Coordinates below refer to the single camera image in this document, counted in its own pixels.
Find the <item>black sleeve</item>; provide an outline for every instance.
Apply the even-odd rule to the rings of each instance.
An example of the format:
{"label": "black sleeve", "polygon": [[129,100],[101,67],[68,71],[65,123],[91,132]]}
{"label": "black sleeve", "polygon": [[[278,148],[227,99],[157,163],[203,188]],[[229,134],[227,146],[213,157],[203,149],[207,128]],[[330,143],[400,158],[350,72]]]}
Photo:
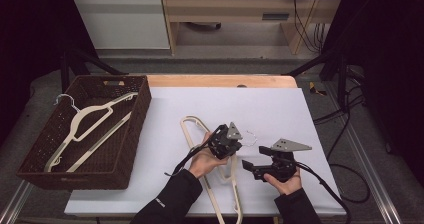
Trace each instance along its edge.
{"label": "black sleeve", "polygon": [[183,169],[168,181],[157,198],[134,216],[131,224],[181,223],[201,193],[199,180]]}
{"label": "black sleeve", "polygon": [[301,188],[290,195],[281,195],[275,200],[284,223],[315,224],[321,223],[311,201]]}

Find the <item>hanger hook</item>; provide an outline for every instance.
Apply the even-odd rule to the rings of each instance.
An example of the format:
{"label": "hanger hook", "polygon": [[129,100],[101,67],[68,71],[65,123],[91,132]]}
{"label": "hanger hook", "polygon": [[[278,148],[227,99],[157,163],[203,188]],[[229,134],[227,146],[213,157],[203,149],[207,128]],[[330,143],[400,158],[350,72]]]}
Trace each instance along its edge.
{"label": "hanger hook", "polygon": [[66,96],[66,97],[69,97],[70,99],[71,99],[71,106],[72,106],[72,108],[74,108],[77,112],[80,112],[80,109],[78,109],[78,107],[76,107],[75,106],[75,104],[74,104],[74,98],[72,98],[70,95],[68,95],[68,94],[60,94],[60,95],[58,95],[57,97],[56,97],[56,103],[55,103],[55,105],[57,105],[58,103],[59,103],[59,98],[61,98],[61,97],[63,97],[63,96]]}

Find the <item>black curtain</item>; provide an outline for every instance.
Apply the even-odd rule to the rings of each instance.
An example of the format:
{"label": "black curtain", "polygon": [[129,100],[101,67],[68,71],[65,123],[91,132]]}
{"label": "black curtain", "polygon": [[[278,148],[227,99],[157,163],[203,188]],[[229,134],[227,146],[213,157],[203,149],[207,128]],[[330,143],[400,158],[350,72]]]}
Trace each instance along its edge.
{"label": "black curtain", "polygon": [[[0,0],[0,144],[30,98],[31,82],[60,69],[64,51],[76,47],[97,57],[73,0]],[[69,64],[76,75],[89,74],[83,60]]]}
{"label": "black curtain", "polygon": [[343,1],[326,41],[331,48],[360,11],[341,52],[364,69],[364,94],[392,153],[424,185],[424,0]]}

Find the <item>white cabinet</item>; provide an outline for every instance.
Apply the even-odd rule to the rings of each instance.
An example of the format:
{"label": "white cabinet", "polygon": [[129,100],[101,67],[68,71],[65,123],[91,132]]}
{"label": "white cabinet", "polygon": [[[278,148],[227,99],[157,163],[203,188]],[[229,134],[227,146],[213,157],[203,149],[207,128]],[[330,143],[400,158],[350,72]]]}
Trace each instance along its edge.
{"label": "white cabinet", "polygon": [[161,0],[75,0],[96,49],[169,49]]}

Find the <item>person's left hand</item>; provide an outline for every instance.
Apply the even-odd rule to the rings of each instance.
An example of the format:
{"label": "person's left hand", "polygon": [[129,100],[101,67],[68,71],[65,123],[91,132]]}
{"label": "person's left hand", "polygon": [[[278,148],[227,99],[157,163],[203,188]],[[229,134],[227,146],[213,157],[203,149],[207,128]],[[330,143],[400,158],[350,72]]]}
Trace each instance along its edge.
{"label": "person's left hand", "polygon": [[[202,143],[204,143],[210,135],[210,132],[206,133]],[[200,178],[211,172],[215,167],[219,165],[226,165],[227,161],[228,157],[219,160],[212,154],[209,148],[206,147],[205,149],[199,151],[196,155],[193,156],[190,168],[188,170],[196,178]]]}

